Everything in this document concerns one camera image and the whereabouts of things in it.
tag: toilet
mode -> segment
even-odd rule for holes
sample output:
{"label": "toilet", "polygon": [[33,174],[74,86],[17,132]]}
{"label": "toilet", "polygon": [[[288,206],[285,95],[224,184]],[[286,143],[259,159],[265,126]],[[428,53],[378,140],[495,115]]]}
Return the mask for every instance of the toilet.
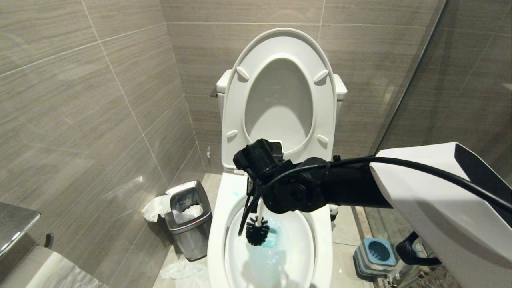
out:
{"label": "toilet", "polygon": [[278,28],[256,37],[217,82],[222,165],[208,240],[211,287],[328,288],[332,274],[329,208],[263,217],[277,233],[272,246],[251,246],[238,227],[248,177],[233,164],[247,144],[282,144],[293,163],[331,160],[336,118],[347,89],[306,33]]}

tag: toilet tank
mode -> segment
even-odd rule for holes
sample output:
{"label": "toilet tank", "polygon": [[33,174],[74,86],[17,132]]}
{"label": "toilet tank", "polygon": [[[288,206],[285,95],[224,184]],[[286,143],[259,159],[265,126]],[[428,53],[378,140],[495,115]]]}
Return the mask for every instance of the toilet tank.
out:
{"label": "toilet tank", "polygon": [[[229,81],[229,75],[231,74],[231,69],[226,70],[224,74],[217,81],[217,93],[211,96],[216,96],[219,104],[219,112],[221,115],[221,121],[224,111],[224,96],[226,95],[227,83]],[[334,74],[334,85],[336,86],[336,121],[339,117],[339,111],[343,103],[343,99],[345,99],[345,94],[347,93],[347,87],[343,83],[342,79],[338,74]]]}

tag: stainless steel trash can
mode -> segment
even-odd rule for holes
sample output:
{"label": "stainless steel trash can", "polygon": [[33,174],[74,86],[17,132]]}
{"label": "stainless steel trash can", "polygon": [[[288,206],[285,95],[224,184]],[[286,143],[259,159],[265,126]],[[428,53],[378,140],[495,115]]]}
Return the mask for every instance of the stainless steel trash can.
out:
{"label": "stainless steel trash can", "polygon": [[[188,261],[206,256],[208,236],[211,227],[211,207],[203,186],[199,181],[191,181],[167,191],[170,196],[171,212],[165,215],[167,228],[173,235],[181,252]],[[193,219],[182,222],[176,217],[192,205],[200,205],[203,212]]]}

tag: white toilet brush handle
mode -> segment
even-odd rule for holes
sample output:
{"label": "white toilet brush handle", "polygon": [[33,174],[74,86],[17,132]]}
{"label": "white toilet brush handle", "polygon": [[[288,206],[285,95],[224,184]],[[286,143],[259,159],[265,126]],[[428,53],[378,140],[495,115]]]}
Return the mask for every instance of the white toilet brush handle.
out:
{"label": "white toilet brush handle", "polygon": [[258,215],[256,223],[254,224],[256,227],[261,226],[261,219],[263,218],[263,198],[260,197],[258,200],[258,207],[256,208],[256,213]]}

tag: white robot body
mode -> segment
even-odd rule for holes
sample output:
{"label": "white robot body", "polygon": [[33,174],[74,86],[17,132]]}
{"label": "white robot body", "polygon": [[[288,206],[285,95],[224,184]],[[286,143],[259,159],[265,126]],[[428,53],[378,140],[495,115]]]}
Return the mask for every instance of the white robot body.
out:
{"label": "white robot body", "polygon": [[[386,149],[377,156],[427,164],[468,179],[502,199],[512,197],[510,187],[483,160],[455,142]],[[383,163],[370,167],[384,197],[463,287],[511,287],[510,211],[421,171]]]}

